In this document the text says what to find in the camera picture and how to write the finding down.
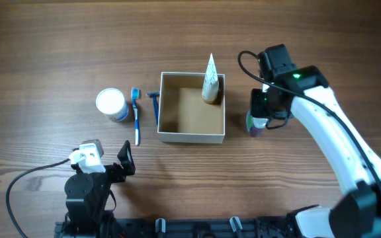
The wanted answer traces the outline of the clear bottle with cap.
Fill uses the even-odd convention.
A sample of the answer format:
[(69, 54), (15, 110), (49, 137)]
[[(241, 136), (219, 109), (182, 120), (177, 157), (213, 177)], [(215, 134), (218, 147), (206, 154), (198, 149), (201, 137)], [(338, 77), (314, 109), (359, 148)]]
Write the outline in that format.
[(253, 138), (257, 138), (257, 137), (261, 137), (261, 134), (263, 130), (265, 129), (268, 119), (254, 118), (252, 117), (250, 111), (248, 111), (245, 121), (246, 121), (246, 128), (247, 128), (248, 134)]

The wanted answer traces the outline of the cotton swab tub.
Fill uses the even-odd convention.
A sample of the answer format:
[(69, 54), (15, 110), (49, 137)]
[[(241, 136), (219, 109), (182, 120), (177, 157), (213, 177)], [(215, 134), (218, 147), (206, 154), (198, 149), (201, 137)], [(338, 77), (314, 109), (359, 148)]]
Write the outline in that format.
[(113, 122), (125, 120), (129, 113), (129, 106), (123, 93), (115, 88), (102, 90), (97, 95), (95, 104), (97, 109)]

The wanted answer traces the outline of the white bamboo print tube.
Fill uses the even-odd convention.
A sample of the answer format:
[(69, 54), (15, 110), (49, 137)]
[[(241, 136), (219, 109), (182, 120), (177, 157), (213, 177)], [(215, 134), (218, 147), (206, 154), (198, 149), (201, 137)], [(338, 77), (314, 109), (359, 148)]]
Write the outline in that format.
[(212, 104), (216, 100), (218, 96), (219, 85), (220, 83), (218, 80), (218, 73), (216, 70), (214, 57), (213, 54), (210, 54), (210, 59), (208, 60), (202, 87), (202, 98), (206, 103)]

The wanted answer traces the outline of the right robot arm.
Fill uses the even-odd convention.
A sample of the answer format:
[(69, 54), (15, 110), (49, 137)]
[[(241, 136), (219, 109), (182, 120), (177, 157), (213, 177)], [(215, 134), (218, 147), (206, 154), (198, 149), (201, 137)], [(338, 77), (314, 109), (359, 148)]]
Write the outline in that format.
[(284, 218), (261, 218), (261, 227), (285, 237), (381, 237), (381, 158), (346, 117), (327, 79), (313, 65), (297, 67), (283, 44), (255, 59), (255, 79), (263, 86), (251, 92), (247, 131), (259, 135), (297, 119), (323, 152), (343, 195), (332, 208), (313, 205)]

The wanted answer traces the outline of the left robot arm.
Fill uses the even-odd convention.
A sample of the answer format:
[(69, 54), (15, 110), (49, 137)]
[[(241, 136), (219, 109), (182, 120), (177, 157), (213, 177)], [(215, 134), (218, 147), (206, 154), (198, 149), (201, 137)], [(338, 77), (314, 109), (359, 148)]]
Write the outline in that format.
[(118, 163), (103, 165), (104, 151), (98, 139), (82, 142), (69, 155), (76, 174), (70, 177), (64, 190), (67, 213), (54, 230), (55, 237), (126, 237), (106, 202), (114, 193), (114, 183), (125, 182), (135, 174), (130, 142), (125, 141), (117, 154)]

